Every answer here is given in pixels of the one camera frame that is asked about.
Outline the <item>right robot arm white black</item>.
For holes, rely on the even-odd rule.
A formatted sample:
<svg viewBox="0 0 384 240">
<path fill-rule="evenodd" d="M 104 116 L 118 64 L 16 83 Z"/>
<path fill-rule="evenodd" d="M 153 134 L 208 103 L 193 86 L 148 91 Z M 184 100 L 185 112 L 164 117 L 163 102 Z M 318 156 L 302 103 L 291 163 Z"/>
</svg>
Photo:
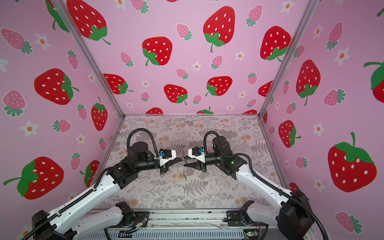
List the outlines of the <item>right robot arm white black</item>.
<svg viewBox="0 0 384 240">
<path fill-rule="evenodd" d="M 269 202 L 273 211 L 258 207 L 247 207 L 246 217 L 252 222 L 261 222 L 274 226 L 288 240 L 302 240 L 314 224 L 308 213 L 311 206 L 307 196 L 299 189 L 285 189 L 252 169 L 246 154 L 235 154 L 225 137 L 213 139 L 213 152 L 203 147 L 188 150 L 184 159 L 185 167 L 205 172 L 207 166 L 213 165 L 233 179 L 247 185 Z"/>
</svg>

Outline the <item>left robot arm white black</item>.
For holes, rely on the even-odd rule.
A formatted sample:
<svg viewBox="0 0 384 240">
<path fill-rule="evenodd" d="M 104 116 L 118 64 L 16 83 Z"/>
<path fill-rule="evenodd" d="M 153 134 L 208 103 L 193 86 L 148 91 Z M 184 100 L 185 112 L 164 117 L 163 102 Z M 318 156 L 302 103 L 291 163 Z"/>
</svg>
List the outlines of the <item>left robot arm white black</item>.
<svg viewBox="0 0 384 240">
<path fill-rule="evenodd" d="M 127 147 L 127 156 L 118 164 L 108 168 L 96 182 L 71 201 L 50 212 L 39 211 L 32 217 L 31 237 L 35 240 L 81 240 L 102 229 L 115 226 L 133 226 L 134 212 L 125 203 L 86 217 L 85 215 L 109 196 L 124 189 L 136 180 L 139 172 L 160 170 L 183 161 L 175 150 L 152 153 L 148 144 L 136 142 Z"/>
</svg>

